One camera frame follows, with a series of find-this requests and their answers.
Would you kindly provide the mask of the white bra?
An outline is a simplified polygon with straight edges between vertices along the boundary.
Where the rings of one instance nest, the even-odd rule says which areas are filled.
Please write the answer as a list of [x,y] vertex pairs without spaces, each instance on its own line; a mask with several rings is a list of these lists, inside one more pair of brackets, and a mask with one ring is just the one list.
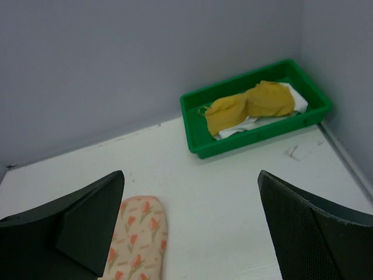
[[297,114],[305,113],[308,108],[308,102],[289,84],[284,82],[274,82],[275,85],[282,85],[282,87],[287,88],[294,100],[295,106],[294,111],[291,115],[288,116],[282,116],[282,117],[260,117],[260,118],[253,118],[253,117],[247,117],[245,121],[241,122],[240,124],[221,130],[217,133],[217,135],[214,136],[215,140],[221,140],[226,139],[234,134],[237,134],[239,132],[245,132],[254,130],[259,127],[263,127],[266,125],[269,125],[271,123],[275,123],[281,120],[285,120],[287,118],[296,116]]

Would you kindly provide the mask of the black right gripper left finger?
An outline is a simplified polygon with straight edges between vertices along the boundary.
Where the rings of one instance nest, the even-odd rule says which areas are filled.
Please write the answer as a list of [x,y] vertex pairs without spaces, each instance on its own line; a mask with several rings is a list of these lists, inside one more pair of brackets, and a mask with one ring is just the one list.
[[123,172],[1,219],[1,279],[99,279],[124,192]]

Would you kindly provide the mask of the yellow bra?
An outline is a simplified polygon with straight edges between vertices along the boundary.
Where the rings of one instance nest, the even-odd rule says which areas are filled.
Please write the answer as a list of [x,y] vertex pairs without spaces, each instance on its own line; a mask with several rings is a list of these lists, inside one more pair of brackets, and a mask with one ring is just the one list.
[[215,100],[204,107],[202,114],[207,129],[215,137],[220,131],[232,128],[248,117],[282,117],[295,111],[295,98],[288,86],[262,80],[244,93]]

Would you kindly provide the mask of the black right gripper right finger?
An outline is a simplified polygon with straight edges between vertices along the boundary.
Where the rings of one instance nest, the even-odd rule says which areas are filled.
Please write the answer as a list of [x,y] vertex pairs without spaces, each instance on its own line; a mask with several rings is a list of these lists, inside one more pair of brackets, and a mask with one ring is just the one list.
[[265,170],[258,187],[283,279],[372,279],[372,215]]

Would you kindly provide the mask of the floral mesh laundry bag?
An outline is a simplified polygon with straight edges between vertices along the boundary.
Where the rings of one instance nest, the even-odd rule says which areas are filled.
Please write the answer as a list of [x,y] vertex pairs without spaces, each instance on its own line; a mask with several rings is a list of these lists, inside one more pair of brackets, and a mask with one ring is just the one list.
[[162,279],[168,227],[154,196],[122,201],[101,279]]

